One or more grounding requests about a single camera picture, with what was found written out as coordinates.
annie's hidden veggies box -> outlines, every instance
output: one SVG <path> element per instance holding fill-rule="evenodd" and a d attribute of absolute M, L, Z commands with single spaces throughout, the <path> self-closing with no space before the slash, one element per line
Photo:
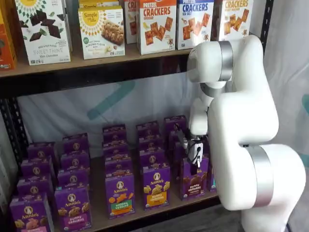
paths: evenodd
<path fill-rule="evenodd" d="M 215 0 L 211 39 L 236 40 L 249 35 L 253 0 Z"/>
<path fill-rule="evenodd" d="M 125 55 L 121 6 L 79 8 L 84 59 Z"/>
<path fill-rule="evenodd" d="M 142 170 L 144 209 L 169 204 L 170 168 L 166 162 L 144 166 Z"/>
<path fill-rule="evenodd" d="M 136 18 L 142 55 L 175 50 L 176 0 L 137 0 Z"/>
<path fill-rule="evenodd" d="M 62 139 L 64 153 L 72 151 L 84 151 L 89 154 L 89 142 L 87 133 L 76 134 Z"/>
<path fill-rule="evenodd" d="M 210 41 L 213 0 L 180 0 L 177 5 L 178 50 Z"/>
<path fill-rule="evenodd" d="M 132 169 L 105 170 L 105 189 L 109 219 L 135 213 Z"/>
<path fill-rule="evenodd" d="M 15 0 L 30 65 L 69 62 L 63 0 Z"/>
<path fill-rule="evenodd" d="M 18 232 L 53 232 L 46 193 L 13 197 L 10 209 Z"/>
<path fill-rule="evenodd" d="M 105 143 L 109 143 L 111 141 L 116 140 L 126 140 L 125 124 L 104 127 L 102 130 L 103 130 L 103 141 Z"/>
<path fill-rule="evenodd" d="M 81 231 L 92 226 L 90 201 L 86 186 L 69 184 L 57 187 L 55 199 L 61 231 Z"/>
<path fill-rule="evenodd" d="M 183 158 L 181 163 L 180 184 L 180 197 L 182 200 L 205 195 L 207 172 L 207 157 L 203 157 L 200 168 L 197 169 L 196 175 L 191 175 L 191 164 L 188 163 L 187 158 Z"/>

cardboard box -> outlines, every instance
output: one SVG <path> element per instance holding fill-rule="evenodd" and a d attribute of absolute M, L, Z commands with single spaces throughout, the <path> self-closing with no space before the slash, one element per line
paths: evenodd
<path fill-rule="evenodd" d="M 142 55 L 175 50 L 176 0 L 137 0 L 136 18 Z"/>
<path fill-rule="evenodd" d="M 236 40 L 249 35 L 253 0 L 215 0 L 211 39 Z"/>
<path fill-rule="evenodd" d="M 70 62 L 62 0 L 15 0 L 29 65 Z"/>
<path fill-rule="evenodd" d="M 125 55 L 121 6 L 80 8 L 78 14 L 84 59 Z"/>
<path fill-rule="evenodd" d="M 210 41 L 214 0 L 180 0 L 177 5 L 178 50 Z"/>
<path fill-rule="evenodd" d="M 91 207 L 86 186 L 69 184 L 58 187 L 55 199 L 61 231 L 81 231 L 91 228 Z"/>
<path fill-rule="evenodd" d="M 10 209 L 18 232 L 53 232 L 46 193 L 13 197 Z"/>
<path fill-rule="evenodd" d="M 134 175 L 131 169 L 106 170 L 105 189 L 109 219 L 135 213 Z"/>
<path fill-rule="evenodd" d="M 17 59 L 9 27 L 9 7 L 0 1 L 0 70 L 11 70 L 16 67 Z"/>
<path fill-rule="evenodd" d="M 136 43 L 136 3 L 135 0 L 125 0 L 126 43 Z"/>
<path fill-rule="evenodd" d="M 144 166 L 142 169 L 144 210 L 169 204 L 170 168 L 168 162 Z"/>

orange label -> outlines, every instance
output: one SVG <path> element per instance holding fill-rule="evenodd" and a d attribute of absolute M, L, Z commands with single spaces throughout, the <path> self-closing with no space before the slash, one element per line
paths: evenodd
<path fill-rule="evenodd" d="M 149 204 L 149 206 L 164 204 L 165 201 L 167 201 L 167 192 L 147 196 L 147 204 Z"/>

cracker image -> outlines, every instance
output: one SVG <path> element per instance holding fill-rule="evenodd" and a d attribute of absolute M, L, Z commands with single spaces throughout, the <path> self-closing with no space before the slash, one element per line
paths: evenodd
<path fill-rule="evenodd" d="M 159 34 L 156 36 L 156 38 L 158 38 L 159 40 L 163 40 L 164 38 L 164 35 L 165 35 L 165 27 L 163 26 L 160 26 L 159 28 Z"/>
<path fill-rule="evenodd" d="M 241 26 L 241 23 L 242 23 L 242 20 L 241 20 L 240 17 L 238 17 L 237 20 L 236 20 L 236 23 L 235 23 L 235 25 L 234 25 L 234 27 L 233 27 L 234 30 L 238 31 L 239 28 L 240 28 L 240 26 Z"/>
<path fill-rule="evenodd" d="M 231 27 L 233 27 L 236 23 L 236 15 L 233 14 L 230 16 L 230 24 L 231 24 Z"/>
<path fill-rule="evenodd" d="M 121 45 L 125 40 L 125 31 L 122 26 L 106 20 L 102 25 L 102 37 L 112 43 Z"/>
<path fill-rule="evenodd" d="M 209 14 L 207 14 L 207 13 L 204 14 L 204 17 L 203 17 L 203 20 L 202 20 L 202 25 L 203 25 L 204 27 L 207 27 L 209 17 L 210 17 Z"/>
<path fill-rule="evenodd" d="M 249 15 L 249 10 L 248 9 L 244 9 L 243 14 L 242 14 L 242 18 L 241 18 L 241 20 L 244 23 L 247 22 L 248 15 Z"/>
<path fill-rule="evenodd" d="M 159 29 L 158 29 L 158 23 L 154 22 L 152 24 L 150 24 L 150 28 L 151 28 L 151 32 L 153 34 L 153 36 L 157 36 L 159 34 Z"/>
<path fill-rule="evenodd" d="M 201 29 L 202 29 L 202 24 L 201 22 L 197 22 L 196 26 L 194 27 L 193 29 L 193 33 L 198 36 L 199 33 L 201 32 Z"/>
<path fill-rule="evenodd" d="M 165 22 L 165 29 L 170 31 L 172 24 L 173 24 L 173 19 L 171 17 L 167 17 L 166 22 Z"/>
<path fill-rule="evenodd" d="M 154 38 L 151 30 L 145 32 L 146 45 L 154 43 Z"/>
<path fill-rule="evenodd" d="M 231 33 L 231 23 L 227 22 L 224 23 L 224 35 L 228 35 L 229 33 Z"/>

purple cereal box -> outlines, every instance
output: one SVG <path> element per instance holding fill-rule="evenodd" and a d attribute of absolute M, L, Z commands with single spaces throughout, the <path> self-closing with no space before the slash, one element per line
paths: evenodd
<path fill-rule="evenodd" d="M 67 169 L 72 166 L 90 169 L 90 158 L 84 151 L 75 151 L 69 154 L 63 154 L 60 162 L 62 169 Z"/>
<path fill-rule="evenodd" d="M 152 134 L 159 134 L 159 123 L 157 121 L 138 124 L 136 126 L 138 137 L 144 137 Z"/>
<path fill-rule="evenodd" d="M 105 170 L 106 202 L 109 219 L 135 213 L 132 169 Z"/>
<path fill-rule="evenodd" d="M 149 166 L 154 163 L 166 162 L 165 151 L 162 147 L 150 147 L 146 150 L 140 150 L 140 164 L 141 166 Z"/>
<path fill-rule="evenodd" d="M 187 158 L 183 158 L 180 174 L 180 198 L 182 200 L 188 200 L 205 195 L 207 171 L 207 157 L 203 157 L 200 168 L 197 169 L 196 175 L 191 175 L 191 164 L 188 163 Z"/>
<path fill-rule="evenodd" d="M 65 186 L 70 183 L 77 183 L 78 185 L 89 186 L 88 170 L 81 167 L 69 167 L 61 169 L 58 172 L 59 186 Z"/>
<path fill-rule="evenodd" d="M 87 133 L 67 136 L 62 139 L 64 153 L 72 151 L 85 151 L 89 154 L 89 142 Z"/>
<path fill-rule="evenodd" d="M 49 200 L 54 196 L 50 174 L 22 177 L 17 183 L 19 195 L 35 195 L 46 192 Z"/>
<path fill-rule="evenodd" d="M 126 126 L 125 124 L 114 125 L 111 127 L 104 127 L 103 141 L 109 143 L 115 140 L 126 140 Z"/>
<path fill-rule="evenodd" d="M 57 187 L 55 199 L 61 231 L 82 231 L 92 226 L 90 201 L 86 186 L 69 184 Z"/>
<path fill-rule="evenodd" d="M 11 213 L 18 232 L 53 232 L 46 193 L 13 197 Z"/>
<path fill-rule="evenodd" d="M 143 167 L 144 210 L 169 204 L 170 168 L 168 162 Z"/>
<path fill-rule="evenodd" d="M 117 140 L 109 143 L 103 143 L 102 146 L 104 156 L 128 151 L 128 146 L 125 140 Z"/>

